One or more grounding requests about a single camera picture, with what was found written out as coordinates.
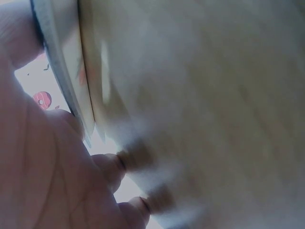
hand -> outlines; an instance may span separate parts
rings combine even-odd
[[[90,156],[65,111],[42,111],[14,77],[39,53],[27,3],[0,6],[0,228],[143,229],[141,198],[117,204],[115,155]]]

blurry surface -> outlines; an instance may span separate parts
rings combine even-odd
[[[97,127],[167,229],[305,227],[294,0],[81,0]]]

finger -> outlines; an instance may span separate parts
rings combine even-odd
[[[118,156],[115,154],[98,154],[93,155],[92,159],[103,172],[112,192],[116,192],[125,176],[125,168]]]
[[[19,69],[42,53],[29,2],[0,6],[0,46],[13,67]]]
[[[82,140],[84,139],[84,129],[71,113],[61,109],[46,111],[46,113],[51,118],[66,122]]]
[[[133,198],[128,203],[120,203],[119,208],[131,229],[146,228],[150,212],[144,199],[140,197]]]

donut sticker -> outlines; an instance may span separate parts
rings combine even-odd
[[[47,92],[38,92],[33,96],[33,99],[43,110],[47,110],[52,103],[52,97]]]

fingertip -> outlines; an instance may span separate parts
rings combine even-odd
[[[139,210],[145,223],[145,226],[147,226],[151,213],[146,203],[146,199],[142,197],[134,197],[129,201],[129,203]]]
[[[119,208],[131,229],[145,229],[150,213],[143,200],[139,197],[131,199],[128,203],[120,203]]]
[[[102,171],[104,177],[108,181],[109,187],[112,189],[112,192],[116,192],[126,173],[125,167],[118,156],[115,154],[99,154],[93,155],[92,159]]]

